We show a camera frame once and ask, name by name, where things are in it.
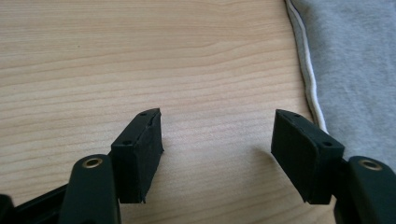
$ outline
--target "wooden surface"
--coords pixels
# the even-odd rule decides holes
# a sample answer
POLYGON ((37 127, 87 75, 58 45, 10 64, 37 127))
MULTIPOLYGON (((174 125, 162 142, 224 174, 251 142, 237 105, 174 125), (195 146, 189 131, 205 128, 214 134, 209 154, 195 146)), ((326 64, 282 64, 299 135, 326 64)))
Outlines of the wooden surface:
POLYGON ((123 223, 334 223, 270 154, 277 108, 310 116, 283 1, 0 2, 0 192, 15 204, 153 107, 165 153, 123 223))

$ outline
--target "gray cloth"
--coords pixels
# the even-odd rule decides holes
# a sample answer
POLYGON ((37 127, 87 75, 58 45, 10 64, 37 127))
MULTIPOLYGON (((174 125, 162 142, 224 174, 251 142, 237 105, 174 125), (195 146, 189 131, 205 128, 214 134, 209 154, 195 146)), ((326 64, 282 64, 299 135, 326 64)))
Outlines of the gray cloth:
POLYGON ((396 1, 286 2, 316 122, 396 171, 396 1))

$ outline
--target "gray towel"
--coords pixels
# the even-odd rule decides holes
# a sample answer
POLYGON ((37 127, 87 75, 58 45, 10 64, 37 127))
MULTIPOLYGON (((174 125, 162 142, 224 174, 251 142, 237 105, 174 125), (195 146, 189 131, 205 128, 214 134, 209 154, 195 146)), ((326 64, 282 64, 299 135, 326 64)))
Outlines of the gray towel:
POLYGON ((286 2, 319 127, 396 171, 396 1, 286 2))

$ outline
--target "light wood tabletop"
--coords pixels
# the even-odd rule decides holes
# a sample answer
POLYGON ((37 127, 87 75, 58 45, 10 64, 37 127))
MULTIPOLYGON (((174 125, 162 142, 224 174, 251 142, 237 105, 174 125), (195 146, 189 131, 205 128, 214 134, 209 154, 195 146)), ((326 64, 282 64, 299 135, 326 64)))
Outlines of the light wood tabletop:
POLYGON ((334 223, 270 153, 277 108, 310 118, 284 1, 0 2, 0 192, 16 205, 155 107, 165 152, 122 223, 334 223))

